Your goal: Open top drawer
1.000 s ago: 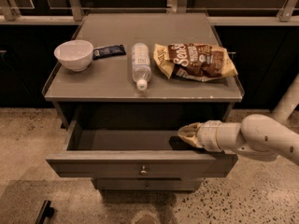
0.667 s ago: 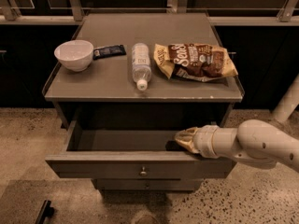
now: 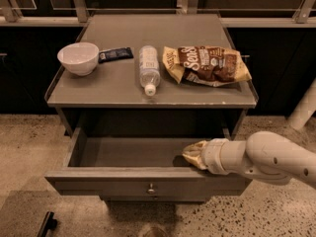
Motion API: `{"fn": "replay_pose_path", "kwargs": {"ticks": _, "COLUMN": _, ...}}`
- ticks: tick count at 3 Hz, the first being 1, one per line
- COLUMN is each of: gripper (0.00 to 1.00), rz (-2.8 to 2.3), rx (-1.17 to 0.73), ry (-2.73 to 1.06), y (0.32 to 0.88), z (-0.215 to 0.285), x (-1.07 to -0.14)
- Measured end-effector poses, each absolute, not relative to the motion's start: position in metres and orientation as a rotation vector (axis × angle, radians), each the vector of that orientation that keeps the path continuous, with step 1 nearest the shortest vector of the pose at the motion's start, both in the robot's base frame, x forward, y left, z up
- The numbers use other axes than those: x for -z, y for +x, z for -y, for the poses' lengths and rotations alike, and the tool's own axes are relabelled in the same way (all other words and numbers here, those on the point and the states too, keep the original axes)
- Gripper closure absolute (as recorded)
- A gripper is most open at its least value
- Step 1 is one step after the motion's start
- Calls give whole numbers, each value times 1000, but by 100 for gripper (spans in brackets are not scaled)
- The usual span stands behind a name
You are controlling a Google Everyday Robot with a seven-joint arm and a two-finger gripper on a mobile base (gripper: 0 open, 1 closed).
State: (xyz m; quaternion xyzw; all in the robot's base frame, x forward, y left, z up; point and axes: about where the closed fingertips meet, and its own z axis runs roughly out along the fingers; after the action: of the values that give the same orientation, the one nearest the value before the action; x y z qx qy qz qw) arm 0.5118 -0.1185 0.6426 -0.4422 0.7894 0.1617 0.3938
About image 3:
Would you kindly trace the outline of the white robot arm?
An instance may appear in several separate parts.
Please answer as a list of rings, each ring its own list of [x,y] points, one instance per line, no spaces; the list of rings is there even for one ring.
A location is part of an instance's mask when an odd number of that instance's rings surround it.
[[[238,174],[273,185],[296,179],[316,188],[316,154],[270,131],[255,132],[246,140],[202,140],[185,147],[182,155],[214,175]]]

